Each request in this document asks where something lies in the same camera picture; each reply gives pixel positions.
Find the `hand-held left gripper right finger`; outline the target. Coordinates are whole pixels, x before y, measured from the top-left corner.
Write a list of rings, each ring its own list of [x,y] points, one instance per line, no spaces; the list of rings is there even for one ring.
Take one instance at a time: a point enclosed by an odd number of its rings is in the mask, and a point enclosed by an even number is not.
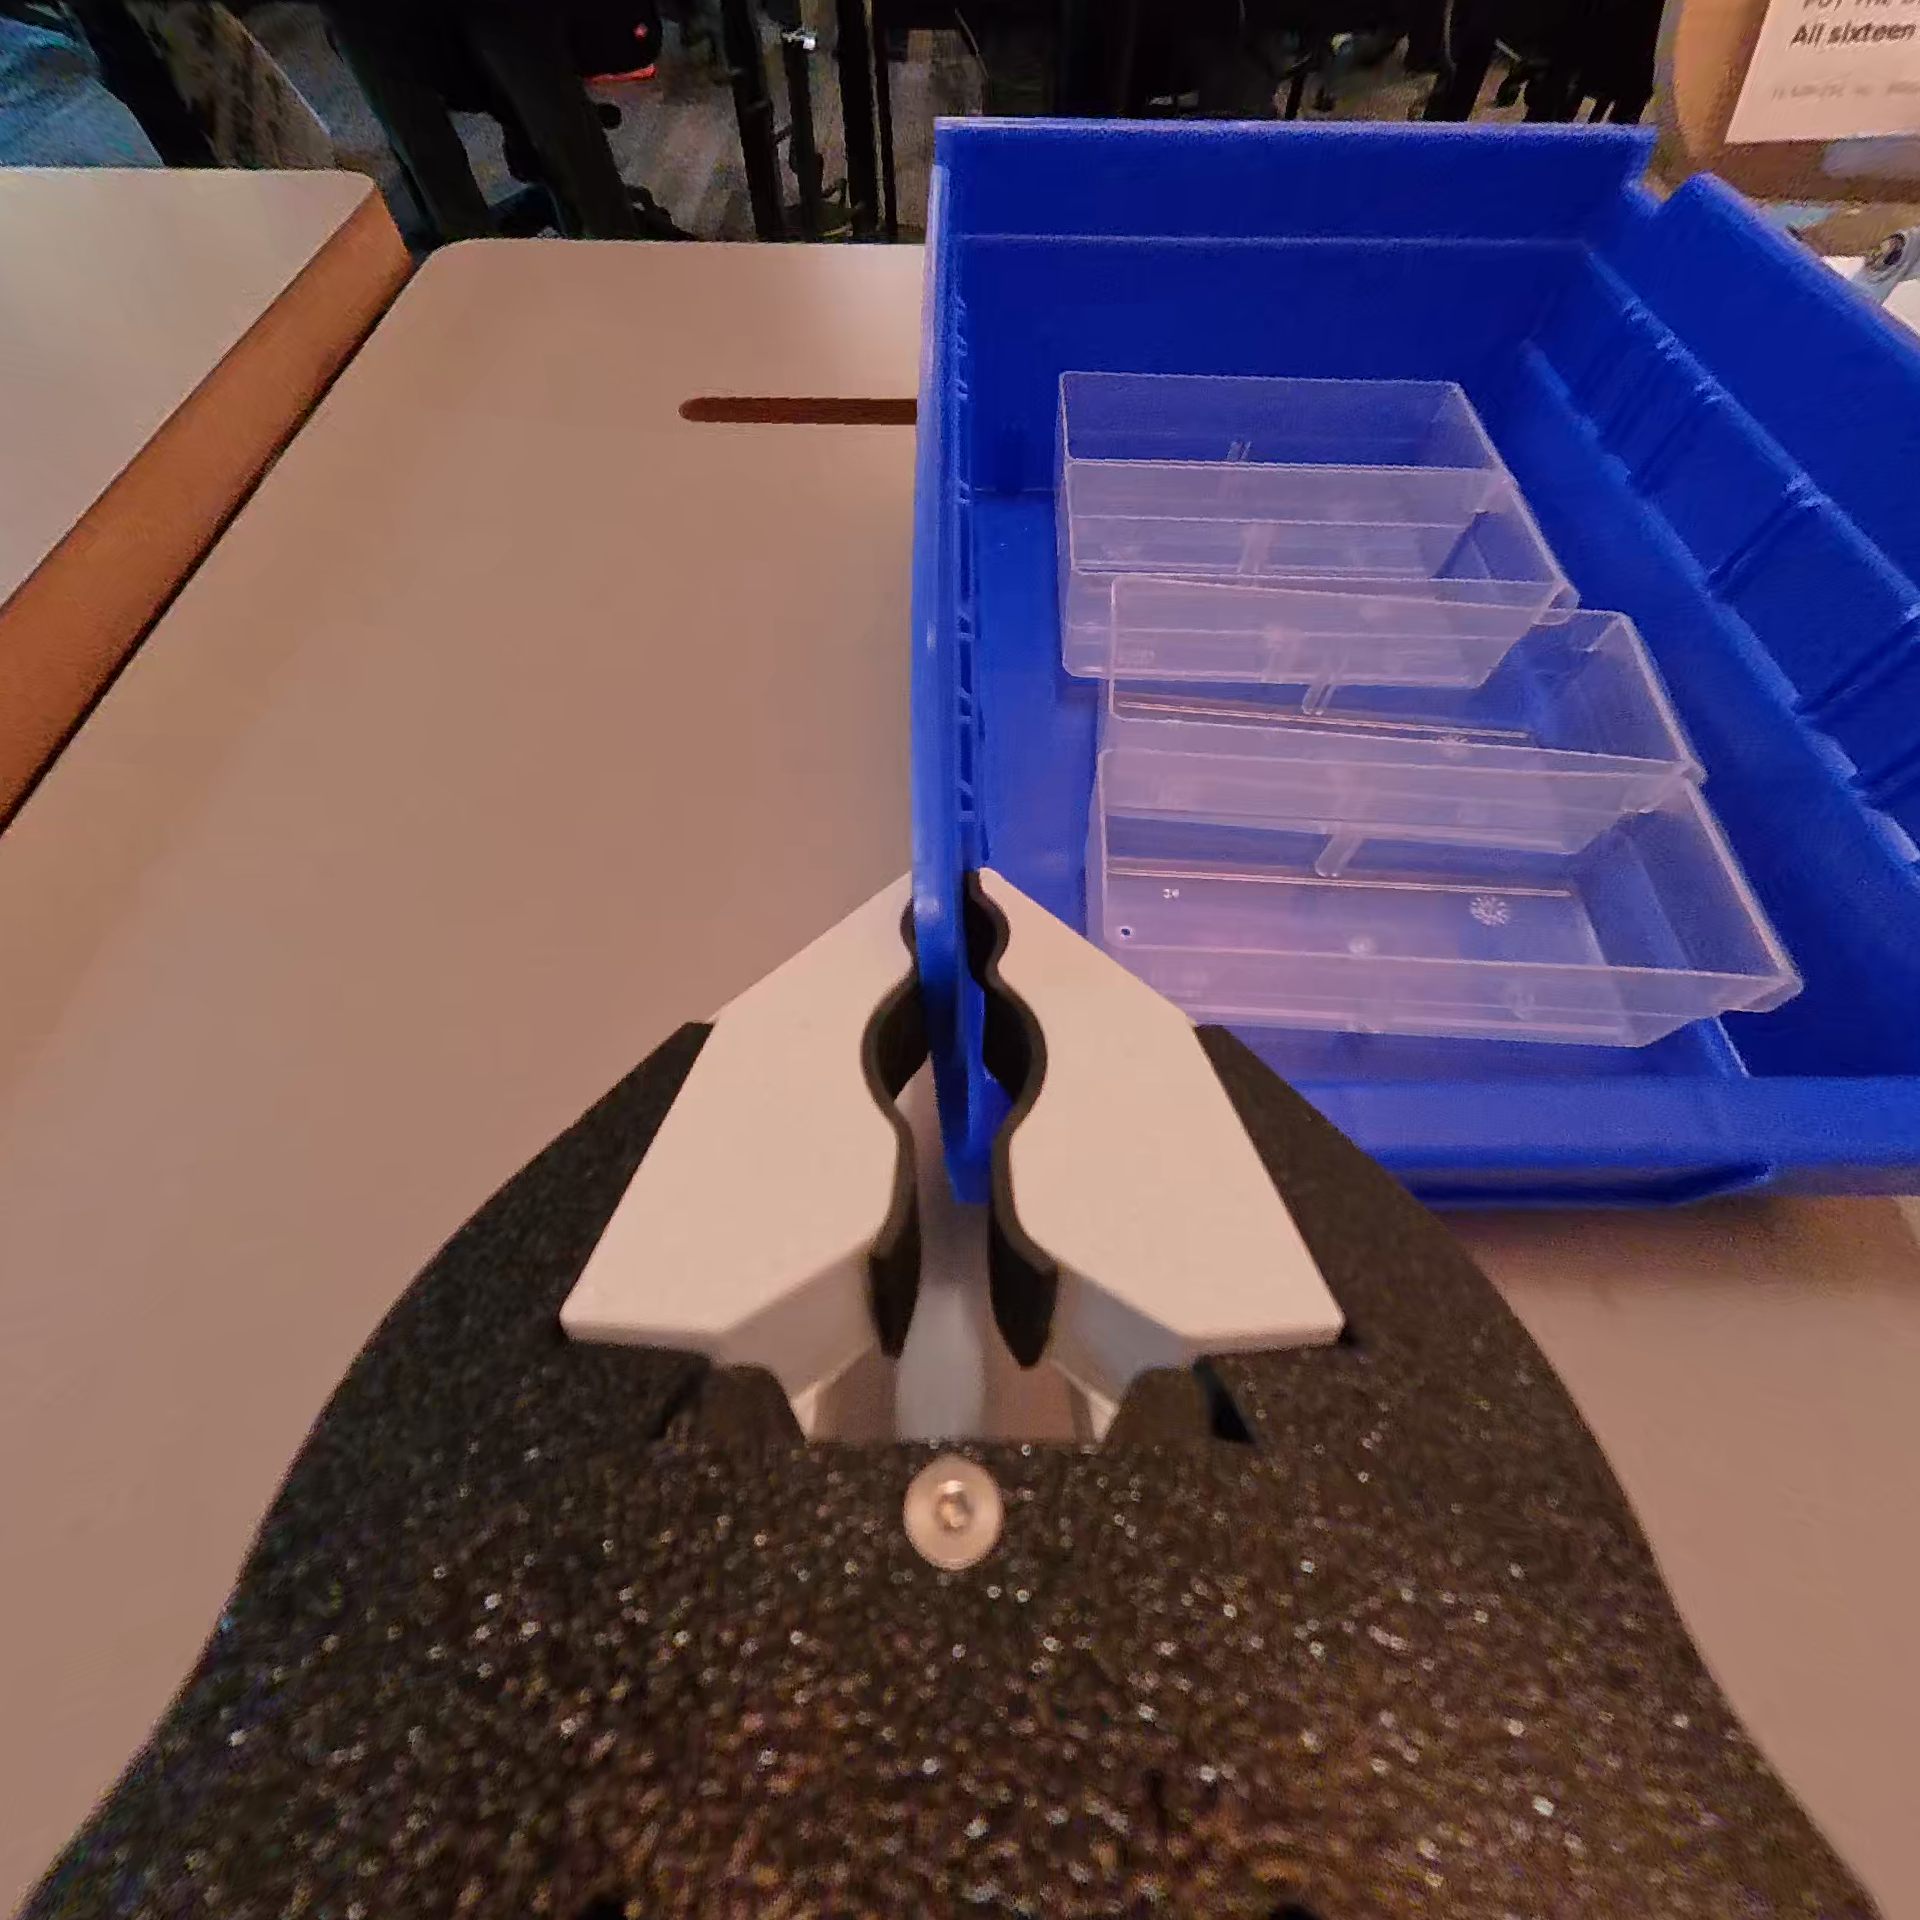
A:
[[[946,971],[946,1436],[1101,1436],[1145,1375],[1345,1331],[1205,1042],[993,869]]]

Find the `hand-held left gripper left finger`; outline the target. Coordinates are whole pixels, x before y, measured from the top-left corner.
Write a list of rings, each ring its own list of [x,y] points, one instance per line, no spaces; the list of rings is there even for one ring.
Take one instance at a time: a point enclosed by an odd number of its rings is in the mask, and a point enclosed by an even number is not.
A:
[[[701,1032],[561,1328],[766,1375],[809,1441],[896,1443],[938,1149],[896,876]]]

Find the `large blue plastic bin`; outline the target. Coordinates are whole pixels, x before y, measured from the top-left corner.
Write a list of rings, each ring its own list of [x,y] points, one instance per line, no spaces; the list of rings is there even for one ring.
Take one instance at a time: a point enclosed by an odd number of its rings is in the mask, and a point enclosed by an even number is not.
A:
[[[1638,625],[1803,988],[1641,1049],[1222,1028],[1439,1206],[1918,1195],[1918,339],[1642,165],[1609,129],[938,131],[909,735],[943,1136],[962,876],[1088,939],[1063,371],[1446,379],[1578,609]]]

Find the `clear plastic box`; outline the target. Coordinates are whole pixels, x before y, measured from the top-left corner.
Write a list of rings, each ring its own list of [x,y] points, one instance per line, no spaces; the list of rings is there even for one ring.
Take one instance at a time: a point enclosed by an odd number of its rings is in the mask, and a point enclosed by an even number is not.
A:
[[[1402,605],[1308,635],[1273,588],[1121,588],[1145,613],[1098,719],[1106,818],[1318,839],[1315,871],[1368,842],[1583,852],[1703,786],[1669,688],[1619,612],[1508,638]]]
[[[1063,371],[1063,668],[1473,688],[1578,588],[1458,383]]]
[[[1641,1049],[1803,978],[1695,786],[1552,838],[1163,801],[1101,755],[1086,935],[1198,1022]]]

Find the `black chair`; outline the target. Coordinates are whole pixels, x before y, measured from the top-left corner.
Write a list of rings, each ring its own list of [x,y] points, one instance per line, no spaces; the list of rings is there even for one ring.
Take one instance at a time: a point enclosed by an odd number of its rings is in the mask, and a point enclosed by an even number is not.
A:
[[[875,2],[828,2],[842,178],[816,142],[803,2],[318,2],[329,46],[389,139],[426,246],[479,236],[686,243],[629,179],[608,86],[661,58],[669,13],[709,33],[735,112],[753,236],[896,236]]]

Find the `wooden sheet stand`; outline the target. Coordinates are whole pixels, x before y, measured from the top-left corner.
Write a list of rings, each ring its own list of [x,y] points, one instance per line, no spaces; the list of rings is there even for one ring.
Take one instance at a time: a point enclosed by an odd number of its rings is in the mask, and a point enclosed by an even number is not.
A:
[[[1676,189],[1718,172],[1768,2],[1662,2],[1655,46],[1649,179]]]

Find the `white instruction sheet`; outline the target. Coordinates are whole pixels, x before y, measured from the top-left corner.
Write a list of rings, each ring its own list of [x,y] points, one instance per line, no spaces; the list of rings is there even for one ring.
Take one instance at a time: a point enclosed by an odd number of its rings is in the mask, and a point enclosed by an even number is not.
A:
[[[1918,133],[1918,2],[1766,2],[1725,142]]]

